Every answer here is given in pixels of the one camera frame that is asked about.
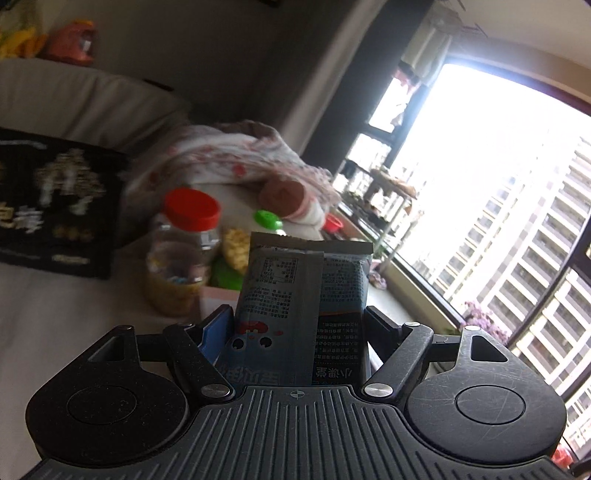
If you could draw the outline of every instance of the red lid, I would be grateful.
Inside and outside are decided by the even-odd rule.
[[[217,227],[220,204],[199,190],[171,190],[164,198],[164,214],[177,228],[187,232],[205,232]]]

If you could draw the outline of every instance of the metal screw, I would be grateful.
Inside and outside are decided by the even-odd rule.
[[[201,388],[201,395],[207,398],[223,398],[230,394],[230,389],[221,383],[212,383]]]
[[[363,391],[370,397],[389,397],[394,392],[390,385],[384,383],[371,383]]]

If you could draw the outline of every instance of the black box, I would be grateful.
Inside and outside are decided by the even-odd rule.
[[[0,261],[108,278],[126,164],[112,150],[0,129]]]

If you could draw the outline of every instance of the clear plastic bottle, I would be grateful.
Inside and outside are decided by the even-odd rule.
[[[155,219],[147,257],[146,294],[167,316],[187,316],[201,285],[207,284],[217,255],[221,208],[209,195],[175,189]]]

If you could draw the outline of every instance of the bright sky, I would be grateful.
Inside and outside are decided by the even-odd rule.
[[[582,123],[591,126],[586,115],[536,90],[445,65],[391,170],[400,176],[401,166],[418,161],[409,183],[421,189],[427,182],[420,193],[425,215],[402,256],[412,262],[432,251],[442,257],[431,260],[443,260],[503,179],[542,160],[537,153],[549,129],[553,138],[572,138]]]

